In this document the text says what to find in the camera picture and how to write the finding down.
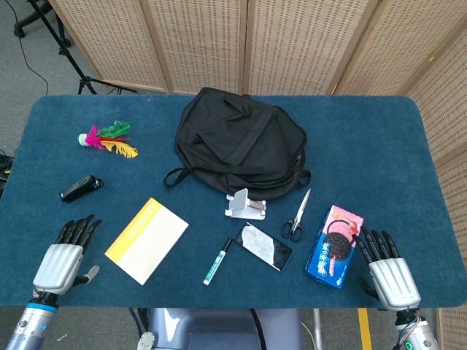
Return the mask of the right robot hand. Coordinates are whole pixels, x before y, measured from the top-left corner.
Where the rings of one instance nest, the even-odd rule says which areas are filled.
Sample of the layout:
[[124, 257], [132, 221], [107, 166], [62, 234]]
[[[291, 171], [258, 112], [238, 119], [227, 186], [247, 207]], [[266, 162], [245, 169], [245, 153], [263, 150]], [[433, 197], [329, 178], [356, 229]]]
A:
[[353, 240], [368, 266], [373, 286], [364, 290], [377, 299], [384, 309], [393, 312], [418, 308], [421, 297], [412, 273], [402, 258], [393, 237], [385, 230], [360, 228]]

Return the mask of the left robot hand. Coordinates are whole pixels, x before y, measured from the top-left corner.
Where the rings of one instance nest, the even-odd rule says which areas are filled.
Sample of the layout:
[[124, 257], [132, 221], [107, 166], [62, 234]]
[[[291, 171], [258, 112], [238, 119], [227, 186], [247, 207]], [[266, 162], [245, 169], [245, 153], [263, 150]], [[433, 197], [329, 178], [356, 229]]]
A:
[[94, 219], [91, 214], [85, 218], [70, 220], [61, 228], [55, 242], [45, 252], [34, 277], [34, 298], [65, 295], [71, 288], [87, 284], [96, 277], [100, 270], [97, 265], [81, 276], [78, 272], [100, 224], [101, 220]]

